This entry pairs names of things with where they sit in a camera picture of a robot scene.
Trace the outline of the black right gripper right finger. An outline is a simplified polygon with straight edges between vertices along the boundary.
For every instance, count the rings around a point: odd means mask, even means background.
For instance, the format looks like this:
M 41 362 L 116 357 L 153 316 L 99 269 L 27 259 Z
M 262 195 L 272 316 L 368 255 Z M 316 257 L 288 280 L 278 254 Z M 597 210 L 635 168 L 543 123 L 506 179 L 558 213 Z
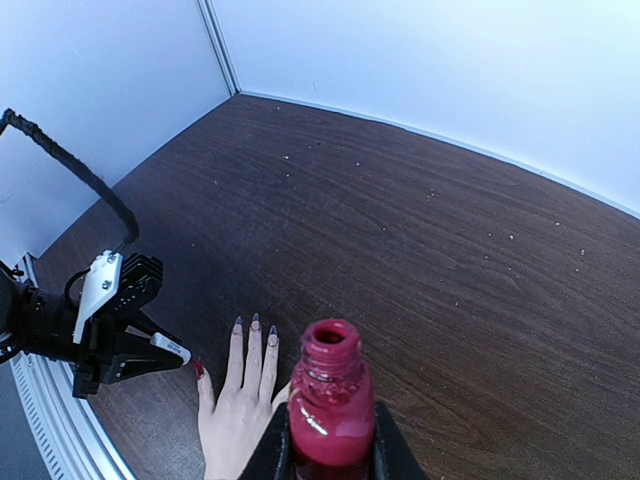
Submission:
M 427 480 L 389 408 L 375 404 L 375 434 L 370 461 L 370 479 Z

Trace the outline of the white nail polish cap brush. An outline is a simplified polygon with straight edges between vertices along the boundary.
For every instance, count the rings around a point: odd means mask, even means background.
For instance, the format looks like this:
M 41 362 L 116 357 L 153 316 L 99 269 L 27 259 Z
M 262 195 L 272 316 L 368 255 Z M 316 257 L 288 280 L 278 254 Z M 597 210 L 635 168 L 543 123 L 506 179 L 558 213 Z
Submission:
M 151 336 L 150 344 L 177 355 L 182 360 L 182 365 L 190 364 L 196 369 L 196 377 L 200 380 L 204 375 L 204 365 L 200 357 L 194 358 L 191 351 L 182 346 L 178 341 L 172 340 L 160 332 Z

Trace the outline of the pale hand with long nails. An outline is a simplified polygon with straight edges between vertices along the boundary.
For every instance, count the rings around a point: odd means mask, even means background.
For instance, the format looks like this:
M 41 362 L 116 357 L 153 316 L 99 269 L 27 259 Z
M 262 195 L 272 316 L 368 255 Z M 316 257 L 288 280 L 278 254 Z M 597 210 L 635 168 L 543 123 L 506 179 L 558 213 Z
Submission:
M 233 325 L 225 381 L 219 394 L 202 361 L 195 362 L 199 394 L 198 432 L 206 479 L 238 479 L 256 450 L 290 386 L 276 391 L 280 338 L 271 327 L 262 341 L 260 316 L 249 330 L 238 317 Z

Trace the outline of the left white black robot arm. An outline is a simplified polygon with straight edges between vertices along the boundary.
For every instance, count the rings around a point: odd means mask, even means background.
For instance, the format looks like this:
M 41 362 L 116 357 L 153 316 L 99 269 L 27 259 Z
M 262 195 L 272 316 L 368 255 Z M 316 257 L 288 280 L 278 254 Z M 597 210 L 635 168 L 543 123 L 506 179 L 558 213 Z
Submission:
M 164 265 L 140 253 L 111 251 L 80 272 L 78 301 L 20 281 L 20 270 L 1 268 L 1 359 L 20 352 L 67 362 L 72 394 L 85 399 L 101 385 L 188 364 L 190 351 L 159 327 L 143 307 L 163 285 Z

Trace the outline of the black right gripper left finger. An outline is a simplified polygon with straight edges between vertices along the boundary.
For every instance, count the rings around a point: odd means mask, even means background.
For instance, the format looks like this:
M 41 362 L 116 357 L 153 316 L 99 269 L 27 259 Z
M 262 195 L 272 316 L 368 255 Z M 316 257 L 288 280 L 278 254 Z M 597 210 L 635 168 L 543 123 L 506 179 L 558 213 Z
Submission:
M 278 406 L 239 480 L 293 478 L 288 404 Z

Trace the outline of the red nail polish bottle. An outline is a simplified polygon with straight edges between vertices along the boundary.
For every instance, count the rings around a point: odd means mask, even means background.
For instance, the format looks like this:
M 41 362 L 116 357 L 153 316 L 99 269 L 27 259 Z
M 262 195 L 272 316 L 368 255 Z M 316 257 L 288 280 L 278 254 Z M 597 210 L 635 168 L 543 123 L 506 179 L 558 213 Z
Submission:
M 288 411 L 297 479 L 369 477 L 374 386 L 351 323 L 326 319 L 304 332 Z

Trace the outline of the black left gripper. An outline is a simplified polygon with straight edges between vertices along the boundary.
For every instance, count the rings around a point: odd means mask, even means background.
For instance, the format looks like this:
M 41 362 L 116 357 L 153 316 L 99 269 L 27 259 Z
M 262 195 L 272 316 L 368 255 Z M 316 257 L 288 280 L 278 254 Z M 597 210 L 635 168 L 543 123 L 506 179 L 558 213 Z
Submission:
M 160 350 L 152 343 L 156 333 L 166 331 L 140 310 L 119 313 L 113 305 L 102 307 L 85 325 L 73 362 L 72 396 L 88 398 L 101 385 L 135 378 L 148 373 L 180 367 L 180 357 L 164 352 L 136 357 L 127 350 Z

